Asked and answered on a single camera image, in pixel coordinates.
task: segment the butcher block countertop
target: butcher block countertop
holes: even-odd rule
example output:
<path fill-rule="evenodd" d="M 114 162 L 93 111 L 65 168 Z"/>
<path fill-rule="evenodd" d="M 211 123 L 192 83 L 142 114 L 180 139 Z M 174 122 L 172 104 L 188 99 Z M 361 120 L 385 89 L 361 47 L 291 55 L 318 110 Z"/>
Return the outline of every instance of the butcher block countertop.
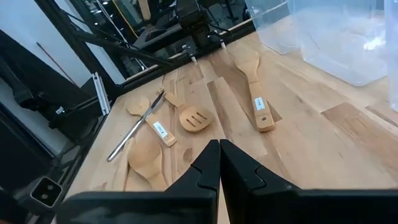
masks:
<path fill-rule="evenodd" d="M 184 102 L 202 106 L 216 117 L 199 133 L 180 125 L 178 111 L 161 101 L 154 114 L 174 133 L 164 143 L 163 169 L 171 185 L 190 167 L 210 139 L 229 139 L 266 168 L 303 189 L 391 189 L 398 185 L 398 113 L 388 105 L 388 80 L 354 87 L 305 63 L 300 52 L 279 55 L 263 46 L 257 34 L 227 45 L 244 45 L 261 56 L 259 81 L 275 120 L 275 130 L 259 133 L 247 79 L 221 49 L 120 96 L 98 134 L 67 197 L 106 190 L 118 166 L 109 153 L 138 119 L 127 112 L 140 97 L 153 101 L 160 87 Z M 159 141 L 148 124 L 134 137 Z M 126 190 L 151 190 L 129 171 Z M 220 197 L 219 223 L 228 223 Z"/>

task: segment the white label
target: white label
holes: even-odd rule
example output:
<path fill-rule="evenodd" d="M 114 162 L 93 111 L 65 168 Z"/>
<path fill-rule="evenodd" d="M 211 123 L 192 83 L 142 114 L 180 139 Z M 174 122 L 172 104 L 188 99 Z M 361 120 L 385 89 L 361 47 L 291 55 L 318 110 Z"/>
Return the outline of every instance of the white label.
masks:
<path fill-rule="evenodd" d="M 256 104 L 257 110 L 263 110 L 263 109 L 266 108 L 266 106 L 264 105 L 264 102 L 263 102 L 263 100 L 262 100 L 261 97 L 256 98 L 256 99 L 254 100 L 254 103 Z"/>
<path fill-rule="evenodd" d="M 154 123 L 154 127 L 162 138 L 167 136 L 167 131 L 163 128 L 163 126 L 158 121 L 156 121 Z"/>

